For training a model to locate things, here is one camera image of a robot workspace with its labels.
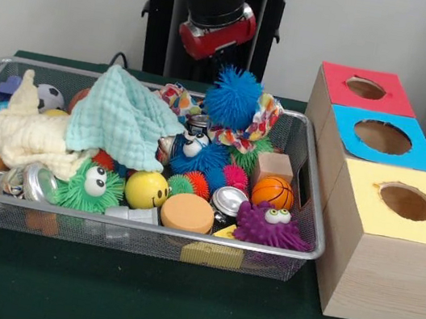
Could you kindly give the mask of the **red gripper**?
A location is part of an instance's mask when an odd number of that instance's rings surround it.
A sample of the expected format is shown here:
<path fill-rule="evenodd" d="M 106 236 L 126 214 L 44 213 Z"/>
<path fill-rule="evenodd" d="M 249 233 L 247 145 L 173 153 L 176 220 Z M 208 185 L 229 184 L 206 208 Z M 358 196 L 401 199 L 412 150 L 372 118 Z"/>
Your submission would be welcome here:
<path fill-rule="evenodd" d="M 190 20 L 181 23 L 179 35 L 184 49 L 193 59 L 199 61 L 229 48 L 250 41 L 256 33 L 256 18 L 247 3 L 243 15 L 234 23 L 221 28 L 195 26 Z"/>

